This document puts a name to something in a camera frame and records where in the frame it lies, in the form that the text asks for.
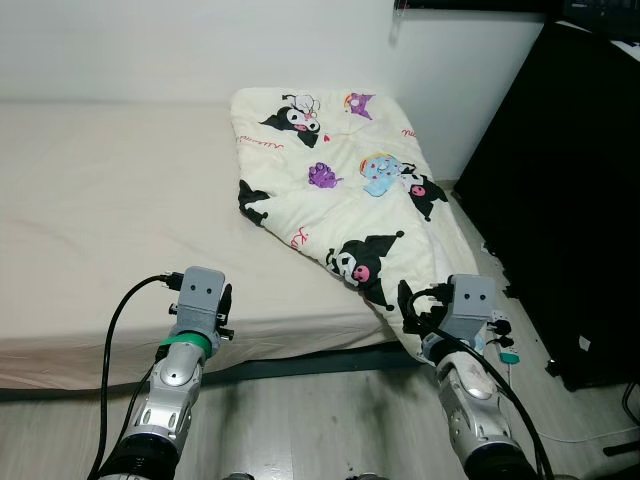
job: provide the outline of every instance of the cartoon character print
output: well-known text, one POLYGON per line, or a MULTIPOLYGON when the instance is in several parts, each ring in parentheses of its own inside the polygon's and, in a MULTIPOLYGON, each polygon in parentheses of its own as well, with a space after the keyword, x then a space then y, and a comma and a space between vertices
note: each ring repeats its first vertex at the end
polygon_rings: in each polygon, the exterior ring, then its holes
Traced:
POLYGON ((369 235, 364 242, 349 240, 336 254, 332 248, 326 258, 326 268, 334 275, 343 277, 349 285, 364 292, 364 297, 371 303, 381 305, 392 311, 382 291, 379 274, 381 257, 386 257, 396 239, 404 235, 402 230, 395 235, 369 235))
POLYGON ((360 173, 369 179, 364 190, 374 197, 384 195, 405 168, 404 164, 388 153, 374 153, 360 163, 360 173))
POLYGON ((439 186, 429 181, 424 175, 416 175, 416 166, 411 163, 405 163, 405 168, 400 175, 400 180, 405 190, 411 197, 411 201, 415 205, 427 222, 431 221, 429 215, 433 210, 433 203, 436 200, 447 202, 447 196, 439 186))
POLYGON ((240 211, 246 215, 256 226, 260 227, 262 220, 269 215, 267 212, 259 213, 253 208, 247 208, 248 203, 257 202, 258 200, 268 200, 271 198, 262 190, 251 190, 251 187, 244 180, 240 180, 240 193, 238 193, 238 202, 240 202, 240 211))
POLYGON ((274 115, 260 123, 280 131, 297 132, 302 143, 313 148, 318 141, 320 130, 320 123, 316 119, 320 102, 311 95, 283 95, 282 100, 288 100, 289 105, 280 108, 274 115))
POLYGON ((314 166, 309 167, 309 183, 319 188, 335 188, 340 180, 344 178, 336 178, 336 174, 325 163, 318 162, 314 166))
POLYGON ((367 103, 373 97, 374 95, 351 93, 344 99, 344 109, 346 112, 351 111, 354 115, 360 115, 361 117, 373 120, 369 112, 367 112, 367 103))

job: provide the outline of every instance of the small green object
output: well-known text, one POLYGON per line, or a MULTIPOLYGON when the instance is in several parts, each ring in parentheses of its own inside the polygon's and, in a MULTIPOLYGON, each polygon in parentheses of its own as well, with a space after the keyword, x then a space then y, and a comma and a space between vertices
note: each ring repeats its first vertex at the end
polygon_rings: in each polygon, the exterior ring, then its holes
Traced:
POLYGON ((175 337, 165 338, 160 345, 171 345, 172 343, 186 342, 193 343, 204 350, 204 354, 207 359, 211 358, 211 343, 202 335, 197 333, 181 333, 175 337))
POLYGON ((520 357, 515 353, 502 352, 500 353, 500 360, 503 363, 508 363, 509 365, 520 363, 520 357))

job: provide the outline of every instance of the bed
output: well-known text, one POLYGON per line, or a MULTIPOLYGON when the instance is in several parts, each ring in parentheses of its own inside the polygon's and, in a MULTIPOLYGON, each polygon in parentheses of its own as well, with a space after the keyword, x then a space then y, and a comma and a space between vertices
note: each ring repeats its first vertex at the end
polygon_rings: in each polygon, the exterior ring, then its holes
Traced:
MULTIPOLYGON (((236 142, 227 105, 0 106, 0 389, 97 388, 123 294, 190 265, 234 286, 236 337, 209 371, 396 339, 358 295, 240 215, 236 142)), ((111 384, 146 371, 175 299, 158 284, 129 302, 111 384)))

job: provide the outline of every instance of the cartoon print blanket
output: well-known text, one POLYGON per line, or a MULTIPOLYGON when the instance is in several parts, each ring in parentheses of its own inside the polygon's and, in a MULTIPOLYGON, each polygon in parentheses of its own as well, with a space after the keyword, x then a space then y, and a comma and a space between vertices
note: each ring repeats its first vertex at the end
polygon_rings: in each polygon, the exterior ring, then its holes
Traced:
POLYGON ((400 107, 373 92, 251 88, 231 120, 240 210, 359 290, 423 360, 402 331, 399 282, 417 291, 477 268, 400 107))

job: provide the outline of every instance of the wooden floor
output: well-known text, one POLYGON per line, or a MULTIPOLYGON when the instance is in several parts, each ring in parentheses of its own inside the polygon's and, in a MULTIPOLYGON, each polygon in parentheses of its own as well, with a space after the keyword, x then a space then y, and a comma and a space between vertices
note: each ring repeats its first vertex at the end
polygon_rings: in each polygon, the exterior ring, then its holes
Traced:
MULTIPOLYGON (((502 288, 499 267, 480 253, 478 233, 455 201, 452 206, 481 272, 502 288)), ((522 358, 512 370, 513 388, 540 432, 581 439, 633 426, 620 408, 622 387, 566 391, 544 372, 548 356, 520 304, 499 294, 496 307, 511 318, 522 358)), ((638 396, 633 401, 640 408, 638 396)), ((127 402, 111 402, 109 448, 127 402)), ((508 416, 530 455, 521 421, 508 416)), ((232 471, 249 471, 257 480, 342 480, 365 471, 392 480, 466 478, 449 444, 430 367, 205 387, 193 419, 177 479, 217 480, 232 471)), ((637 452, 607 458, 602 447, 639 437, 635 430, 576 444, 543 441, 556 473, 593 479, 638 463, 637 452)), ((0 404, 0 480, 85 478, 97 441, 97 402, 0 404)))

